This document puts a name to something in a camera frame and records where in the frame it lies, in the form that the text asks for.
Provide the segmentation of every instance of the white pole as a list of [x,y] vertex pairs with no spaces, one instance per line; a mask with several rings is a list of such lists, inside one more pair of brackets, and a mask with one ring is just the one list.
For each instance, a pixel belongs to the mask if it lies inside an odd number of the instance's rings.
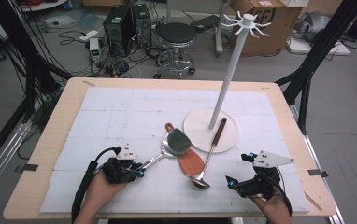
[[237,37],[234,52],[232,53],[231,60],[228,64],[227,75],[225,76],[225,79],[222,83],[219,99],[217,100],[216,107],[214,108],[214,112],[213,112],[213,116],[211,117],[210,124],[208,125],[208,128],[210,130],[212,130],[214,128],[214,125],[216,124],[217,117],[220,114],[222,102],[224,101],[225,95],[228,91],[229,84],[231,83],[232,76],[234,75],[237,61],[239,61],[240,53],[242,52],[243,46],[245,45],[248,33],[249,33],[249,29],[246,29],[246,28],[242,29],[242,31],[239,33],[239,36]]

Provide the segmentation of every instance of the cardboard box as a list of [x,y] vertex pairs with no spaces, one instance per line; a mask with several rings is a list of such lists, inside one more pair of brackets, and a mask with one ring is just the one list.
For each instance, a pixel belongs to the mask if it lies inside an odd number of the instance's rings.
[[[232,0],[230,7],[242,15],[245,13],[256,15],[256,23],[272,23],[265,28],[260,27],[263,33],[271,36],[263,36],[254,31],[260,37],[255,38],[249,33],[241,57],[280,53],[302,10],[301,7],[286,7],[279,0]],[[230,44],[233,48],[237,40],[235,32],[238,29],[238,26],[235,26],[231,34]]]

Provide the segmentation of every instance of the human hand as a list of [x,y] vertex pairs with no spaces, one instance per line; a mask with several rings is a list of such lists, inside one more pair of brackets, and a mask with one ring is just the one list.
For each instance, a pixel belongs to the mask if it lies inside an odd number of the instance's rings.
[[106,179],[103,170],[100,170],[94,176],[86,191],[85,203],[74,223],[93,223],[97,212],[110,202],[111,199],[126,185],[127,183],[110,184]]
[[274,195],[265,201],[257,195],[249,197],[261,210],[271,224],[291,224],[289,209],[281,195]]

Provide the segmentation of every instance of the chair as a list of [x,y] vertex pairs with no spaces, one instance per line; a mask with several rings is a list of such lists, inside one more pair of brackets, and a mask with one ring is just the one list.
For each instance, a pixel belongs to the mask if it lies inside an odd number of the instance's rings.
[[158,74],[154,78],[161,78],[161,68],[170,72],[178,72],[182,79],[182,72],[195,72],[193,59],[183,49],[190,46],[196,39],[196,31],[192,26],[180,22],[171,22],[159,28],[158,40],[167,50],[158,57]]

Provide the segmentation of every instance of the black stool seat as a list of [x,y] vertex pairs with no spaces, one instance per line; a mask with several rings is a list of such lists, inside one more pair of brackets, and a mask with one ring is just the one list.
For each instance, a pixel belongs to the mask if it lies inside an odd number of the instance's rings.
[[196,31],[188,24],[171,22],[159,28],[158,36],[168,43],[184,44],[196,38]]

